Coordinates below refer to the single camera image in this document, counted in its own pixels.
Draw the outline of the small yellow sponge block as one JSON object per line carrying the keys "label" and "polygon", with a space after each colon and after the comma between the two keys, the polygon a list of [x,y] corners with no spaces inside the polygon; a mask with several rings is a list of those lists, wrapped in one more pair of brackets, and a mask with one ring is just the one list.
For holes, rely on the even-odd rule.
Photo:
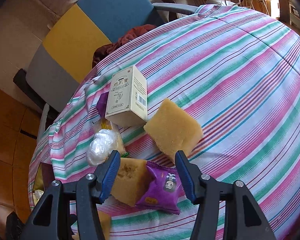
{"label": "small yellow sponge block", "polygon": [[72,239],[109,239],[111,217],[98,211],[96,206],[77,208],[78,232],[72,235]]}

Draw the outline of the white plastic ball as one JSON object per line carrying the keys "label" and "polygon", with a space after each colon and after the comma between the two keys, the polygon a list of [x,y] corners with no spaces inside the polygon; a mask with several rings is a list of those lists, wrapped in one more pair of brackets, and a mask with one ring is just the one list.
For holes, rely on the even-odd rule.
{"label": "white plastic ball", "polygon": [[113,150],[118,150],[118,134],[111,129],[101,129],[87,150],[87,162],[92,167],[104,163]]}

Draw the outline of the purple snack packet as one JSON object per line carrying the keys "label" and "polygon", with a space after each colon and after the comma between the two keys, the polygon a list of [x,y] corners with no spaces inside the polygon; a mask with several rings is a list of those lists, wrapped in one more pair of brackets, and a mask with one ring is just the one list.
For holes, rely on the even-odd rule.
{"label": "purple snack packet", "polygon": [[105,118],[105,115],[106,115],[108,95],[109,95],[109,92],[102,93],[96,104],[96,109],[97,109],[99,115],[101,116],[101,118]]}
{"label": "purple snack packet", "polygon": [[177,169],[164,167],[152,161],[148,161],[146,167],[151,182],[146,193],[135,206],[179,215],[180,209],[177,203],[183,188]]}

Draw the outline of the beige medicine box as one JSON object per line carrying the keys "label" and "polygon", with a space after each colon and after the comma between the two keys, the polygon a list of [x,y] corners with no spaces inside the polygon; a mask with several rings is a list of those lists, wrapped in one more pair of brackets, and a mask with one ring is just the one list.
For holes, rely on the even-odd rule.
{"label": "beige medicine box", "polygon": [[147,122],[147,80],[135,65],[112,75],[105,118],[120,127]]}

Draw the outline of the gold maroon storage box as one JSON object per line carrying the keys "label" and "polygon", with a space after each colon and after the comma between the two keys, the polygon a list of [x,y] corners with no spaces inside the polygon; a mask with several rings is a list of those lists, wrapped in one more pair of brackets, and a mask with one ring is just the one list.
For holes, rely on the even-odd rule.
{"label": "gold maroon storage box", "polygon": [[34,179],[32,190],[34,205],[38,203],[45,190],[49,188],[51,183],[55,180],[53,167],[51,164],[40,163],[38,171]]}

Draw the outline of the orange snack packet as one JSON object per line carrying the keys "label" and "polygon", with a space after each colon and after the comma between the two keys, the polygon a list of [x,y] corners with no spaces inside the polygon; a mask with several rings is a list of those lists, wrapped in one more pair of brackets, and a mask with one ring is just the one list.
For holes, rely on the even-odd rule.
{"label": "orange snack packet", "polygon": [[123,156],[127,151],[116,124],[102,118],[93,124],[94,139],[91,143],[91,149],[97,154],[111,154],[113,150]]}

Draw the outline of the grey yellow blue chair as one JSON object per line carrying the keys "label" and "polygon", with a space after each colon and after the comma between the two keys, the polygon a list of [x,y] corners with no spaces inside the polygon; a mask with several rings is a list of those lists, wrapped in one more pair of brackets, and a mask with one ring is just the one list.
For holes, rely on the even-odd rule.
{"label": "grey yellow blue chair", "polygon": [[150,0],[79,0],[53,26],[27,70],[13,82],[40,109],[61,112],[92,69],[94,51],[144,24],[160,26],[158,11],[192,14],[195,7]]}

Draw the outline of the dark red cloth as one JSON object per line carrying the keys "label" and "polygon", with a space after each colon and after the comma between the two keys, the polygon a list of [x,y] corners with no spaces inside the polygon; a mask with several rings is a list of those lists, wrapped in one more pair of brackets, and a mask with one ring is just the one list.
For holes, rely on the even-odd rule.
{"label": "dark red cloth", "polygon": [[101,60],[106,58],[109,54],[119,49],[128,42],[142,36],[143,34],[155,29],[157,26],[152,24],[146,24],[138,27],[134,27],[125,33],[118,39],[117,42],[106,44],[96,49],[93,54],[92,68],[94,68]]}

